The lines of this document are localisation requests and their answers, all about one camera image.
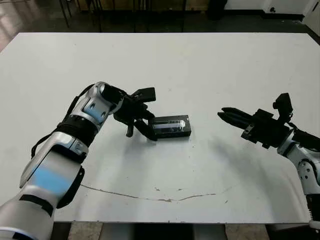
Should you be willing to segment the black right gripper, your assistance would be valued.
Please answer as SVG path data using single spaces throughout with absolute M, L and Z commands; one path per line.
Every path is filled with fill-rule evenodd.
M 237 128 L 246 128 L 241 134 L 243 139 L 254 144 L 262 143 L 265 149 L 278 148 L 290 133 L 289 127 L 265 110 L 258 109 L 253 116 L 235 107 L 223 107 L 221 110 L 223 112 L 217 115 L 223 121 Z

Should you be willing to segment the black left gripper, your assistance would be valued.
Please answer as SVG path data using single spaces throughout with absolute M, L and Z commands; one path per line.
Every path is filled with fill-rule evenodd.
M 154 118 L 155 115 L 141 102 L 141 96 L 141 92 L 125 95 L 120 109 L 113 114 L 113 117 L 127 126 L 127 137 L 132 137 L 136 128 L 147 139 L 157 141 L 153 128 L 144 122 L 148 118 Z

